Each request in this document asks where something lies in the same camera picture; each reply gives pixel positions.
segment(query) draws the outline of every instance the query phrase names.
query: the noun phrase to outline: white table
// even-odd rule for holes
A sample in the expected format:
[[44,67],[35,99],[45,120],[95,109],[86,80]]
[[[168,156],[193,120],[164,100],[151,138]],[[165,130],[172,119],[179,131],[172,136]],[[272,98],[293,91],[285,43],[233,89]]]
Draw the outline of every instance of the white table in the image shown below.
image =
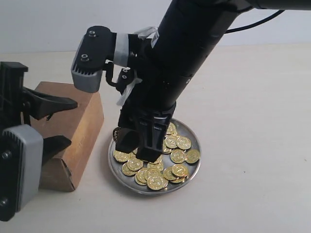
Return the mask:
[[[78,189],[40,191],[1,233],[311,232],[311,44],[218,47],[178,99],[202,166],[184,188],[136,195],[113,177],[107,146],[118,92],[104,80],[105,122]],[[71,83],[74,53],[2,54],[25,86]]]

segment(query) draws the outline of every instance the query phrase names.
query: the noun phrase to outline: cardboard box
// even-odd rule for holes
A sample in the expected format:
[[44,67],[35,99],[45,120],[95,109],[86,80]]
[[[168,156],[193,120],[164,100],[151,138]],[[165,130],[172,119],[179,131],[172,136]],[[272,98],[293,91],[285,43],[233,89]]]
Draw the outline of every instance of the cardboard box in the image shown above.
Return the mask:
[[35,90],[78,102],[78,108],[56,113],[48,121],[32,119],[32,127],[43,138],[63,135],[72,141],[71,146],[43,166],[40,188],[74,191],[104,122],[100,94],[79,91],[72,84],[51,82],[41,82]]

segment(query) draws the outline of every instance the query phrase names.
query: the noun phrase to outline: screw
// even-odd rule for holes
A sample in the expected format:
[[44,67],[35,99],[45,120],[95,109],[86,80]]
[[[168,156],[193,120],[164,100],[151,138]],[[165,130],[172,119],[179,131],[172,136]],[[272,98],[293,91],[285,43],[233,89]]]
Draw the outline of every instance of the screw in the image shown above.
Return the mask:
[[4,159],[4,160],[8,160],[11,157],[12,157],[12,152],[10,152],[9,150],[2,153],[2,159]]
[[96,37],[96,34],[95,34],[94,31],[89,31],[89,32],[88,32],[88,36],[89,36],[89,37]]
[[82,54],[81,55],[81,61],[88,62],[89,61],[88,55],[87,54]]
[[6,198],[6,197],[1,198],[1,200],[0,200],[0,206],[1,207],[5,207],[8,203],[9,203],[8,198]]

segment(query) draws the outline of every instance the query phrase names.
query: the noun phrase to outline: silver tray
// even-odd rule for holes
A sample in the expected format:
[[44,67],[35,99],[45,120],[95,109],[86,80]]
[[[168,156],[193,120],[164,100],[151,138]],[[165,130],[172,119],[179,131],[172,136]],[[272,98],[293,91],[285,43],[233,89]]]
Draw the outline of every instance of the silver tray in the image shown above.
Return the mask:
[[[194,132],[191,129],[189,129],[184,123],[176,119],[172,119],[171,122],[176,126],[178,134],[185,136],[191,140],[192,142],[191,148],[197,149],[201,153],[201,147]],[[115,146],[116,146],[115,141],[111,139],[111,143],[108,148],[108,163],[109,163],[109,167],[112,173],[122,185],[128,187],[134,192],[144,194],[144,195],[161,195],[161,194],[170,193],[170,192],[180,189],[181,187],[188,184],[194,178],[201,164],[201,160],[199,160],[197,163],[193,165],[190,165],[184,162],[183,165],[185,165],[189,170],[189,176],[185,179],[183,183],[169,183],[167,188],[159,190],[159,191],[154,191],[154,190],[149,189],[146,185],[142,186],[142,185],[137,184],[134,180],[134,177],[128,177],[122,173],[121,169],[122,169],[123,164],[117,162],[115,158],[113,157],[113,151],[115,150]],[[169,154],[168,155],[163,154],[162,162],[164,164],[164,168],[174,165],[174,163],[171,161]]]

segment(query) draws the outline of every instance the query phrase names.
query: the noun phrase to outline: white wall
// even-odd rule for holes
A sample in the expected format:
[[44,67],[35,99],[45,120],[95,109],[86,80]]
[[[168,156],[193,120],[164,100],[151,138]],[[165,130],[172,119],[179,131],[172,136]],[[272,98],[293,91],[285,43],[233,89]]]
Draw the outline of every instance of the white wall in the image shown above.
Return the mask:
[[[76,50],[89,26],[131,33],[157,26],[170,0],[0,0],[0,53]],[[274,11],[253,10],[243,26]],[[311,42],[311,12],[288,11],[272,22],[226,35],[220,45]]]

